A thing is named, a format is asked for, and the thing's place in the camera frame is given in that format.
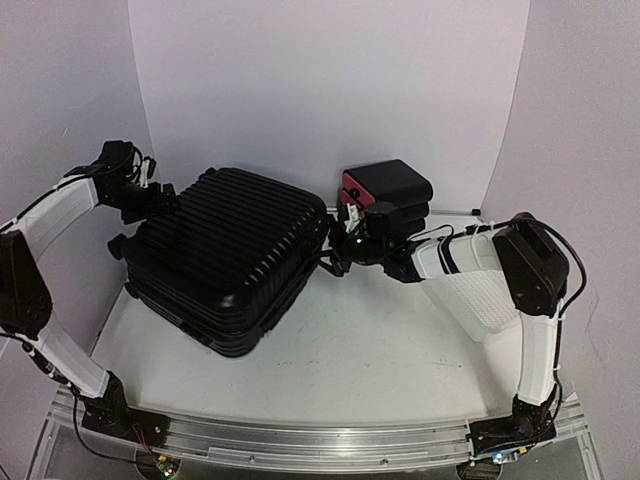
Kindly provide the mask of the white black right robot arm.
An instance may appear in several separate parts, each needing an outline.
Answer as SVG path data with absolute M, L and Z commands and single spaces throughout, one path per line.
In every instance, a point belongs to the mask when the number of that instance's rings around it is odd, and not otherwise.
M 476 455 L 527 448 L 555 435 L 563 402 L 559 378 L 562 326 L 568 308 L 582 295 L 569 294 L 570 267 L 587 276 L 572 245 L 528 212 L 498 223 L 475 223 L 442 235 L 438 229 L 405 235 L 400 211 L 390 203 L 365 210 L 353 204 L 329 218 L 322 267 L 336 277 L 354 264 L 379 265 L 405 284 L 437 278 L 485 279 L 500 273 L 498 291 L 521 328 L 520 374 L 508 416 L 475 421 L 469 438 Z

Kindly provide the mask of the black ribbed hard-shell suitcase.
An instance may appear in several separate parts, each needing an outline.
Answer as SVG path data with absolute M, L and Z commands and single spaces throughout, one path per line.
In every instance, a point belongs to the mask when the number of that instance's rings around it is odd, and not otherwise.
M 330 227 L 316 194 L 234 167 L 209 169 L 175 209 L 108 244 L 128 293 L 205 347 L 249 354 L 317 268 Z

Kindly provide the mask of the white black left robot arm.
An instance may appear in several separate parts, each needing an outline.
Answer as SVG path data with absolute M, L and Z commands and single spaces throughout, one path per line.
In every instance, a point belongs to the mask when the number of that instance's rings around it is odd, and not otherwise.
M 167 416 L 129 405 L 115 373 L 96 363 L 58 320 L 39 260 L 58 237 L 99 206 L 121 213 L 126 224 L 166 212 L 172 185 L 152 181 L 156 162 L 131 142 L 104 143 L 97 160 L 64 175 L 1 227 L 1 334 L 19 341 L 34 364 L 83 404 L 79 417 L 92 432 L 164 444 Z

